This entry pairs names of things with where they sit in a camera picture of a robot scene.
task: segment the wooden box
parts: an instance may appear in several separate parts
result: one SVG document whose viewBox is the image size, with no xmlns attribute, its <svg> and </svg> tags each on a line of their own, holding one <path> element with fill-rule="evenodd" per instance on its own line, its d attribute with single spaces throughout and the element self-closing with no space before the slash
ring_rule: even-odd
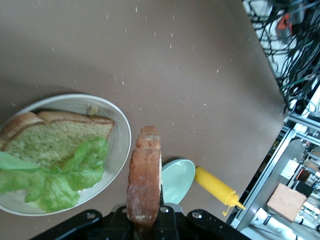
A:
<svg viewBox="0 0 320 240">
<path fill-rule="evenodd" d="M 302 193 L 279 183 L 267 202 L 267 206 L 283 218 L 293 222 L 307 200 Z"/>
</svg>

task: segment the bottle nozzle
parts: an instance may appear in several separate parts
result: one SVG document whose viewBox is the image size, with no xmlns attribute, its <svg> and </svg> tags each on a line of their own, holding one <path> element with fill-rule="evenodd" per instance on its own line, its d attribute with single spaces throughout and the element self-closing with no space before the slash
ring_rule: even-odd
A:
<svg viewBox="0 0 320 240">
<path fill-rule="evenodd" d="M 239 208 L 241 208 L 241 209 L 243 209 L 243 210 L 246 209 L 246 207 L 243 206 L 240 202 L 237 202 L 235 205 L 237 205 Z"/>
</svg>

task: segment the bread crumb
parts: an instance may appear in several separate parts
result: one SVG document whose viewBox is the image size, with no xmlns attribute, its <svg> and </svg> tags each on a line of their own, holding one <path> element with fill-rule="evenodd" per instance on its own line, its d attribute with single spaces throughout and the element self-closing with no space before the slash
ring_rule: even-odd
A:
<svg viewBox="0 0 320 240">
<path fill-rule="evenodd" d="M 86 111 L 89 116 L 94 116 L 98 114 L 99 108 L 96 105 L 90 105 Z"/>
</svg>

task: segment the crust of bread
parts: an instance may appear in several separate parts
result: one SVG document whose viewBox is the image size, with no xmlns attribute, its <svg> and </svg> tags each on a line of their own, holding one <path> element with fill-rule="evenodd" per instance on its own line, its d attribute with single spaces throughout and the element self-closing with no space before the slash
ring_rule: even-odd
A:
<svg viewBox="0 0 320 240">
<path fill-rule="evenodd" d="M 25 128 L 37 124 L 52 124 L 57 121 L 72 121 L 88 124 L 111 124 L 112 128 L 115 125 L 115 123 L 110 118 L 103 116 L 88 117 L 83 114 L 65 111 L 41 111 L 38 114 L 35 114 L 33 112 L 26 112 L 15 117 L 0 131 L 0 150 L 3 151 L 6 148 L 8 142 L 14 140 L 15 137 Z"/>
<path fill-rule="evenodd" d="M 38 116 L 43 118 L 48 123 L 53 123 L 56 121 L 72 121 L 88 124 L 92 123 L 92 120 L 90 120 L 86 115 L 65 111 L 41 111 L 38 113 Z"/>
<path fill-rule="evenodd" d="M 139 239 L 151 239 L 160 207 L 160 184 L 160 137 L 154 126 L 146 126 L 132 152 L 127 189 L 128 217 Z"/>
<path fill-rule="evenodd" d="M 7 143 L 23 129 L 36 124 L 46 124 L 46 121 L 33 112 L 26 112 L 15 117 L 0 131 L 0 150 L 3 150 Z"/>
</svg>

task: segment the oval plate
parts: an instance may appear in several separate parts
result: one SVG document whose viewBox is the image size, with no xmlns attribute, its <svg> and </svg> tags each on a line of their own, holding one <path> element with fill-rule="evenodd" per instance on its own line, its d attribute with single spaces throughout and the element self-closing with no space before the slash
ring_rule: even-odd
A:
<svg viewBox="0 0 320 240">
<path fill-rule="evenodd" d="M 37 112 L 39 110 L 68 111 L 78 114 L 87 114 L 89 106 L 97 106 L 99 116 L 112 119 L 114 128 L 108 138 L 109 152 L 104 167 L 101 181 L 93 187 L 79 191 L 80 198 L 77 207 L 105 189 L 119 174 L 124 166 L 131 147 L 131 129 L 126 116 L 113 103 L 97 96 L 87 94 L 64 94 L 38 101 L 12 116 L 2 128 L 13 118 L 26 112 Z M 33 203 L 25 203 L 26 193 L 24 190 L 8 192 L 0 196 L 0 209 L 22 216 L 45 216 L 64 212 L 62 209 L 56 212 L 46 213 L 37 208 Z"/>
<path fill-rule="evenodd" d="M 165 203 L 179 204 L 189 191 L 196 173 L 195 164 L 177 159 L 162 167 L 162 190 Z"/>
</svg>

